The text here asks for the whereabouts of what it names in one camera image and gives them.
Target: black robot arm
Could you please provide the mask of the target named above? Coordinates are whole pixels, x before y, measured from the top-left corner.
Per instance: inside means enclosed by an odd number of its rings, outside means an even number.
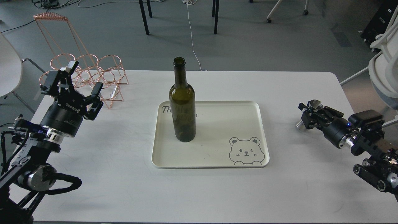
[[[303,111],[296,125],[299,130],[317,128],[337,148],[346,146],[355,156],[369,153],[371,156],[362,165],[354,165],[354,173],[379,191],[390,192],[397,198],[398,147],[384,139],[380,113],[367,110],[351,115],[347,121],[342,118],[343,113],[323,106],[318,100],[307,105],[300,103],[298,108]]]
[[[9,224],[31,224],[32,213],[45,195],[66,193],[79,188],[82,181],[74,176],[58,173],[47,163],[51,152],[59,152],[64,137],[74,137],[83,118],[94,120],[102,108],[99,94],[103,83],[96,83],[87,97],[76,91],[71,76],[77,67],[77,61],[57,71],[50,71],[41,93],[54,98],[40,124],[33,124],[17,117],[12,131],[1,133],[1,147],[5,155],[4,136],[11,134],[13,142],[19,147],[11,158],[3,159],[0,176],[0,220]],[[62,189],[50,189],[56,180],[70,182],[71,185]],[[29,190],[19,203],[9,196],[11,184]]]

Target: white tray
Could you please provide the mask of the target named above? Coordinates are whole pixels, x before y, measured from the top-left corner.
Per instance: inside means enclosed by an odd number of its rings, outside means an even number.
[[[179,141],[170,103],[159,105],[152,151],[158,168],[264,167],[269,162],[258,104],[253,101],[196,101],[196,136]]]

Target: black chair leg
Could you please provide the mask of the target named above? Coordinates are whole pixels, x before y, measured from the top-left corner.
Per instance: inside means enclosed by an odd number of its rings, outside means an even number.
[[[152,10],[150,8],[150,0],[146,0],[146,6],[148,6],[149,17],[152,18]]]
[[[219,4],[220,0],[216,0],[216,11],[215,11],[215,19],[214,19],[214,34],[217,34],[217,25],[219,21]]]
[[[146,22],[146,16],[145,16],[145,10],[144,10],[144,2],[142,0],[139,0],[140,2],[140,9],[141,9],[141,15],[142,15],[142,20],[144,21],[144,27],[145,27],[145,33],[149,35],[149,30],[148,30],[148,24]]]
[[[213,18],[214,18],[214,10],[215,10],[215,8],[216,8],[216,0],[213,0],[213,10],[211,12],[211,17],[213,17]]]

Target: white cable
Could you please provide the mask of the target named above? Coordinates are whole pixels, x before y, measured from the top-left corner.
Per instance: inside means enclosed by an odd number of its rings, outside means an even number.
[[[191,21],[189,20],[189,9],[188,9],[188,5],[189,5],[189,4],[187,4],[187,11],[188,11],[188,22],[189,22],[189,29],[191,30],[191,43],[192,43],[192,51],[193,51],[193,54],[194,54],[194,55],[195,55],[195,57],[196,57],[196,60],[197,60],[197,61],[198,61],[198,63],[199,63],[199,68],[200,68],[200,70],[201,70],[201,71],[207,71],[207,70],[202,70],[202,67],[201,67],[201,65],[200,65],[199,59],[198,59],[198,57],[196,56],[195,50],[194,50],[194,48],[193,48],[192,27],[191,27]]]
[[[192,0],[182,0],[182,3],[187,4],[187,6],[191,6],[193,4],[195,4],[197,2],[197,0],[195,0],[194,2]]]

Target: dark green glass bottle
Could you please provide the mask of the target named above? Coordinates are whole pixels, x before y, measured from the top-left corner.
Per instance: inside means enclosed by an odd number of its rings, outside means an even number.
[[[196,134],[195,125],[195,92],[187,83],[185,60],[176,57],[173,62],[176,83],[169,92],[174,131],[178,140],[191,141]]]

